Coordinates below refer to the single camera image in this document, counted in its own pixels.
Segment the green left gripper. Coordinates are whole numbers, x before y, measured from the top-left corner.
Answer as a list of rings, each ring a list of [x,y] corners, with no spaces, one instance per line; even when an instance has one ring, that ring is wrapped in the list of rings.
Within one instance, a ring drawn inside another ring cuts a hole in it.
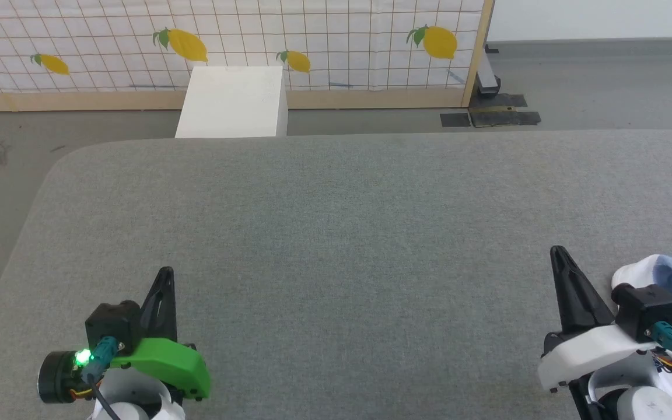
[[[202,400],[211,392],[211,375],[202,354],[177,341],[175,273],[161,268],[141,306],[143,338],[133,353],[116,356],[112,369],[126,365],[181,391],[184,398]]]

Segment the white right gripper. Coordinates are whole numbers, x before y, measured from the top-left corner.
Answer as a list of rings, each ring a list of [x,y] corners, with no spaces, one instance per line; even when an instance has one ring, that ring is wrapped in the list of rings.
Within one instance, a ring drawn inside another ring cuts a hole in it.
[[[565,247],[552,246],[549,254],[563,334],[544,337],[541,388],[550,391],[590,374],[595,384],[589,393],[622,384],[656,386],[656,343],[635,341],[613,324],[613,313]]]

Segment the long black floor mat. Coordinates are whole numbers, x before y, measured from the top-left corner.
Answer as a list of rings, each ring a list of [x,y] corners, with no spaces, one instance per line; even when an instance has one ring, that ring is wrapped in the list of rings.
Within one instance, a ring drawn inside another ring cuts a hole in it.
[[[541,122],[539,112],[516,111],[503,109],[490,111],[486,109],[469,109],[470,122],[475,128],[491,127],[536,127]]]

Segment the grey fabric sofa seat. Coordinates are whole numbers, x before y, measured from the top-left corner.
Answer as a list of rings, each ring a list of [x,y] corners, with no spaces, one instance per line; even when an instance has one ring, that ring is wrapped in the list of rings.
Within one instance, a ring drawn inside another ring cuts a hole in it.
[[[553,245],[605,299],[619,267],[672,256],[672,131],[83,147],[0,279],[0,420],[85,420],[40,401],[44,357],[163,266],[213,380],[191,420],[579,420],[538,382]]]

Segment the black floor mat under foot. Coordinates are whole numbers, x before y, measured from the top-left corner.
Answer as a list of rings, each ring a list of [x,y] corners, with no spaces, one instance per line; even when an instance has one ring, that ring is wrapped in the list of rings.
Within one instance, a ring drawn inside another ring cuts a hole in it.
[[[470,99],[469,108],[481,107],[527,107],[523,94],[497,93],[496,95],[476,95]]]

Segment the white rectangular box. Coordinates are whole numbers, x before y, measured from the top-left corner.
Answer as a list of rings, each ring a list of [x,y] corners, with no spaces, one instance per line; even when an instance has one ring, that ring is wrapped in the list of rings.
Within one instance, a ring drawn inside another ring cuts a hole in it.
[[[196,66],[176,138],[273,138],[287,135],[280,66]]]

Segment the grey metal partition foot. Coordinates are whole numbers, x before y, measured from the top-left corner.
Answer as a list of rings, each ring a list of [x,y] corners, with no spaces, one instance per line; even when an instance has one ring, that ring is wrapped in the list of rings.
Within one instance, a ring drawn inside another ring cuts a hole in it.
[[[480,97],[494,97],[501,90],[501,80],[492,69],[489,55],[497,54],[499,50],[484,45],[484,50],[478,63],[477,75],[475,76],[475,88]]]

